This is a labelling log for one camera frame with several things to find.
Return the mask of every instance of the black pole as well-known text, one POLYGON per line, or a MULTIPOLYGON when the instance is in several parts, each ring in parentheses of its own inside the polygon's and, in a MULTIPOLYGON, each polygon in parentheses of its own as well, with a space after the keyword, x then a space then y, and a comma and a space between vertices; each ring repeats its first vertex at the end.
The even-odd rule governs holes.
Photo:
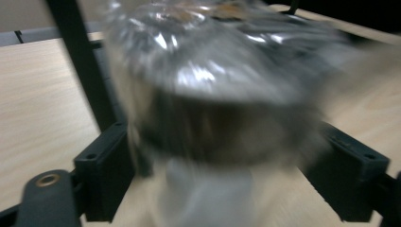
POLYGON ((76 0, 46 0, 101 131, 115 123, 113 105, 76 0))

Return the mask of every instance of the shiny plastic packaging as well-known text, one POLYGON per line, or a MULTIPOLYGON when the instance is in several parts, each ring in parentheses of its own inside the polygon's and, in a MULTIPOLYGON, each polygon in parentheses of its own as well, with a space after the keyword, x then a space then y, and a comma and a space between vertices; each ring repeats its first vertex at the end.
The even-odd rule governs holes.
POLYGON ((257 3, 106 2, 113 83, 150 160, 298 165, 323 150, 318 103, 349 57, 335 29, 257 3))

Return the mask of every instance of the crumpled plastic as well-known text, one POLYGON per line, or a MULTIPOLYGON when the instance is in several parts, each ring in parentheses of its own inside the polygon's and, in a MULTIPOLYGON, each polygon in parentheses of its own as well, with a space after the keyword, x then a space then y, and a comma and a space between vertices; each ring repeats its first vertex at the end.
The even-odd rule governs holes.
POLYGON ((319 100, 352 56, 336 29, 257 2, 106 2, 113 83, 149 159, 302 165, 324 150, 319 100))

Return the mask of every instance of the table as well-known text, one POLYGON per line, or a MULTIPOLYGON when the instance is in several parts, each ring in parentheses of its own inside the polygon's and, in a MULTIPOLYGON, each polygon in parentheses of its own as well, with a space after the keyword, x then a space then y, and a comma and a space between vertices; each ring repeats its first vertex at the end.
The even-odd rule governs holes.
MULTIPOLYGON (((392 42, 398 42, 397 37, 391 37, 392 42)), ((334 126, 392 159, 389 172, 393 177, 401 170, 400 85, 400 77, 392 78, 364 96, 340 100, 327 109, 334 126)), ((72 159, 99 135, 99 130, 60 40, 0 47, 0 94, 3 210, 19 202, 30 178, 51 169, 71 170, 72 159)), ((112 226, 148 227, 142 182, 132 183, 112 226)), ((280 184, 287 194, 278 207, 266 207, 266 214, 275 219, 266 226, 377 226, 378 215, 372 223, 341 223, 299 172, 291 177, 283 173, 280 184)))

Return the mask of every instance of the tabletop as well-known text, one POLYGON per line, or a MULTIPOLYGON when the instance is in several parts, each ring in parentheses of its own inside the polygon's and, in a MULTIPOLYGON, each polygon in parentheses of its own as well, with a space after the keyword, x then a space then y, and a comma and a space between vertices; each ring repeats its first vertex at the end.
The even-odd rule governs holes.
MULTIPOLYGON (((399 42, 395 36, 389 38, 370 29, 354 30, 387 43, 399 42)), ((393 177, 401 170, 400 85, 400 77, 390 77, 363 96, 337 101, 326 113, 334 126, 391 158, 389 173, 393 177)), ((51 169, 72 170, 74 157, 98 135, 61 40, 0 47, 1 210, 18 203, 24 184, 37 174, 51 169)), ((267 208, 274 221, 266 226, 378 226, 378 214, 371 223, 341 223, 300 172, 285 175, 280 184, 286 195, 280 200, 280 209, 267 208)), ((145 227, 149 216, 143 189, 142 181, 132 183, 112 226, 145 227)))

